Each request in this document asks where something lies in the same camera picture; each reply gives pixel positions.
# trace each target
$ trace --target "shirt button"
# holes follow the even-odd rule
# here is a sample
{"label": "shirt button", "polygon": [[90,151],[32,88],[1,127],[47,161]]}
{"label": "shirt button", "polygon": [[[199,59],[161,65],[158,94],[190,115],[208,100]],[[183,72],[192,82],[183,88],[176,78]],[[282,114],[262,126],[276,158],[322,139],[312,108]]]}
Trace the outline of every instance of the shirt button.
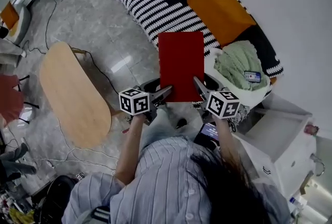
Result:
{"label": "shirt button", "polygon": [[193,219],[193,214],[191,214],[191,213],[187,213],[187,214],[186,214],[186,219],[188,219],[188,220]]}

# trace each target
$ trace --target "red book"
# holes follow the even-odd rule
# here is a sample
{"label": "red book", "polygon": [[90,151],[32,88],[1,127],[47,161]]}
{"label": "red book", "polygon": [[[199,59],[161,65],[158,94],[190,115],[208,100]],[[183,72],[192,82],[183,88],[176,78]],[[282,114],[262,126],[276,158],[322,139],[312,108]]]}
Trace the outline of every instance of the red book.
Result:
{"label": "red book", "polygon": [[203,33],[164,32],[158,35],[160,87],[173,86],[167,102],[202,101],[193,77],[204,80]]}

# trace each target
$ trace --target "metal hook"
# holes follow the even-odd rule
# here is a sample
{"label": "metal hook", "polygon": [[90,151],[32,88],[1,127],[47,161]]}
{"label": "metal hook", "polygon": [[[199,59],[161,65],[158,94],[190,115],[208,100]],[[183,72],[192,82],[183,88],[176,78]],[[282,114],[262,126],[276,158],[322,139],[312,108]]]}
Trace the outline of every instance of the metal hook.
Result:
{"label": "metal hook", "polygon": [[316,176],[318,176],[318,177],[321,176],[325,172],[325,164],[324,164],[324,162],[319,157],[317,157],[314,153],[310,155],[310,159],[312,159],[313,162],[320,163],[323,166],[322,172],[316,174]]}

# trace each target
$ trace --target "chair leg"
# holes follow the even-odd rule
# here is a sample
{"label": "chair leg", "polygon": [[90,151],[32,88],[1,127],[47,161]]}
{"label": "chair leg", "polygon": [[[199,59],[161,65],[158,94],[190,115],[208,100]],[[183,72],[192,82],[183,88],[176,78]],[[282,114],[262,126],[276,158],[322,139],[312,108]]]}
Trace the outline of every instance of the chair leg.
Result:
{"label": "chair leg", "polygon": [[29,121],[23,120],[22,118],[19,118],[19,120],[21,120],[21,121],[23,121],[23,122],[25,122],[25,123],[27,123],[27,124],[30,124]]}
{"label": "chair leg", "polygon": [[30,102],[24,102],[24,104],[28,104],[28,105],[30,105],[30,106],[32,106],[32,107],[35,107],[35,108],[39,109],[39,106],[36,105],[36,104],[32,104],[32,103],[30,103]]}
{"label": "chair leg", "polygon": [[21,79],[19,79],[20,81],[22,81],[22,80],[25,80],[25,79],[27,79],[27,78],[29,78],[30,77],[30,75],[27,75],[26,77],[23,77],[23,78],[21,78]]}

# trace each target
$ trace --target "forearm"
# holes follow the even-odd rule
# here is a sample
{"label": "forearm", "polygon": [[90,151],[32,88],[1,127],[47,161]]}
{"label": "forearm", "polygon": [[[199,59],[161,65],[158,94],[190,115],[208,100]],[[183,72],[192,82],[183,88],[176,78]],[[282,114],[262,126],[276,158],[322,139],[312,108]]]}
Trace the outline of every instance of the forearm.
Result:
{"label": "forearm", "polygon": [[234,138],[229,130],[227,120],[215,118],[221,156],[234,165],[240,165],[240,156],[234,143]]}
{"label": "forearm", "polygon": [[135,177],[136,167],[139,162],[143,121],[141,117],[134,116],[121,150],[114,176],[125,185],[131,183]]}

